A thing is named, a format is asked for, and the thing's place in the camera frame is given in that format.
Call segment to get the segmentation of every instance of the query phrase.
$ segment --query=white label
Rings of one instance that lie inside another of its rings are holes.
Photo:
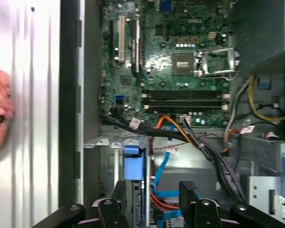
[[[141,121],[136,119],[136,118],[132,118],[129,127],[133,128],[133,129],[137,129],[139,127],[139,125],[141,124]]]
[[[255,128],[255,126],[244,127],[244,128],[241,130],[240,134],[252,133],[254,128]]]
[[[166,152],[180,154],[179,150],[176,147],[168,148]]]

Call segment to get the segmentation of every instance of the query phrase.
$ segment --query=chip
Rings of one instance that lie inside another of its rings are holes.
[[[193,75],[194,56],[192,54],[174,54],[172,56],[173,75]]]
[[[155,36],[157,37],[163,36],[163,26],[162,25],[155,25]]]
[[[122,86],[130,86],[131,85],[131,75],[120,75],[120,84]]]

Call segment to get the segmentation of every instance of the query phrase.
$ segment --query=green circuit board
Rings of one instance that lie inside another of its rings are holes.
[[[226,108],[211,105],[179,108],[178,103],[188,94],[188,102],[196,96],[205,96],[202,101],[206,104],[216,99],[213,97],[216,93],[229,91],[227,80],[202,79],[191,70],[198,50],[228,46],[228,6],[224,1],[209,0],[168,1],[164,5],[160,0],[107,3],[103,8],[103,113],[110,116],[111,108],[119,107],[126,119],[135,117],[149,125],[156,125],[159,116],[167,114],[176,119],[190,116],[193,127],[224,127],[228,121]],[[140,25],[137,76],[133,76],[131,69],[134,45],[131,23],[135,19]],[[121,27],[124,28],[122,61]],[[209,56],[209,72],[227,67],[225,55]],[[161,106],[154,108],[148,104],[148,92],[152,96],[159,93],[160,99],[165,97]],[[180,98],[171,101],[169,96]]]

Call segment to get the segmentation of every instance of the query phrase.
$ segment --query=fingernail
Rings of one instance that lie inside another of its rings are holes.
[[[0,108],[0,115],[4,115],[5,114],[5,110]]]

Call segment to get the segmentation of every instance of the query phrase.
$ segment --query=pci express slot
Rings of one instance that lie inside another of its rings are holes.
[[[125,16],[119,17],[118,24],[118,59],[120,62],[124,62]]]
[[[199,91],[199,90],[165,90],[165,91],[144,91],[149,100],[226,100],[229,98],[228,91]]]
[[[139,20],[134,19],[131,21],[131,72],[134,77],[138,77],[139,74],[139,42]]]
[[[114,54],[114,21],[109,21],[109,65],[113,64],[113,54]]]
[[[227,109],[227,106],[222,101],[177,101],[177,100],[165,100],[154,101],[149,100],[145,103],[144,109],[156,109],[156,110],[170,110],[170,109]]]

